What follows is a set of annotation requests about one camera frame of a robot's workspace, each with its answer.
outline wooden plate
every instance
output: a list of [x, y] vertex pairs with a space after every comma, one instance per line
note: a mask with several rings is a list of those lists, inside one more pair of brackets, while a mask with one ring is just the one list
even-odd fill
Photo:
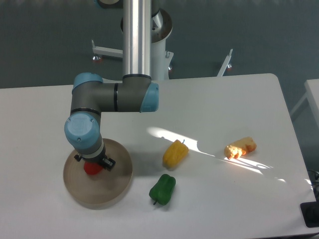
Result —
[[132, 179], [133, 166], [129, 153], [118, 142], [103, 139], [107, 157], [115, 160], [112, 171], [102, 170], [97, 175], [88, 175], [83, 166], [84, 160], [77, 162], [73, 151], [67, 158], [63, 180], [72, 197], [81, 205], [100, 209], [117, 203], [128, 190]]

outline white stand leg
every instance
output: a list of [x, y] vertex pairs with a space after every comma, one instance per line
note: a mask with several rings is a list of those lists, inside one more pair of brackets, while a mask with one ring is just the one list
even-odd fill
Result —
[[93, 53], [96, 55], [123, 58], [123, 51], [122, 50], [113, 49], [113, 48], [106, 48], [106, 47], [101, 47], [101, 46], [95, 46], [93, 40], [92, 40], [92, 50], [93, 50]]
[[233, 52], [233, 49], [230, 50], [229, 54], [226, 56], [223, 65], [221, 66], [217, 76], [221, 77], [224, 75], [227, 68], [231, 68], [231, 65], [229, 64], [231, 59], [231, 53]]
[[165, 51], [166, 39], [151, 44], [152, 80], [168, 80], [168, 67], [174, 53]]
[[308, 106], [308, 104], [307, 93], [305, 93], [289, 113], [292, 122], [296, 120], [296, 118]]

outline metal pole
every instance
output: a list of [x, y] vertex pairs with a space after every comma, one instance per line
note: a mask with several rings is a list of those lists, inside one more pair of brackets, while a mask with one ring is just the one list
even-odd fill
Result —
[[151, 1], [124, 0], [123, 75], [151, 75]]

